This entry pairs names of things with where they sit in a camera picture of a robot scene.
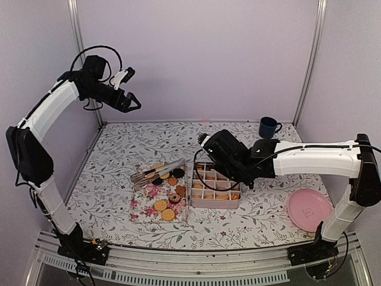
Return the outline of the metal serving tongs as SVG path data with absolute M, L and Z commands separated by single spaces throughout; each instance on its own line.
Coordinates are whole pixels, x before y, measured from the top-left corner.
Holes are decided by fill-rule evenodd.
M 134 189 L 142 189 L 148 186 L 152 181 L 169 174 L 171 171 L 185 164 L 185 159 L 180 158 L 161 167 L 156 167 L 144 172 L 135 173 L 130 177 Z

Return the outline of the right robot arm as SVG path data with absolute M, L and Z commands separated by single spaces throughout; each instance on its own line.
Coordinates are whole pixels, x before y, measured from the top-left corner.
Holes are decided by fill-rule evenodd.
M 335 175 L 348 178 L 345 193 L 333 214 L 320 222 L 308 255 L 320 260 L 346 228 L 366 208 L 380 202 L 380 173 L 369 137 L 336 143 L 302 144 L 278 139 L 259 139 L 251 148 L 223 129 L 198 143 L 215 169 L 235 182 L 252 187 L 257 178 L 293 174 Z

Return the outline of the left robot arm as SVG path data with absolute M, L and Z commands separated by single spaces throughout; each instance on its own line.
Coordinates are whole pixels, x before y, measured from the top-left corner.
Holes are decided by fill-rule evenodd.
M 29 188 L 35 207 L 50 220 L 57 235 L 66 240 L 66 250 L 77 259 L 88 254 L 88 245 L 57 187 L 55 162 L 48 142 L 57 120 L 76 101 L 95 100 L 122 113 L 140 109 L 135 95 L 122 89 L 135 75 L 134 68 L 122 67 L 104 80 L 106 65 L 104 58 L 90 55 L 78 70 L 65 71 L 32 111 L 5 133 L 17 171 L 16 186 Z

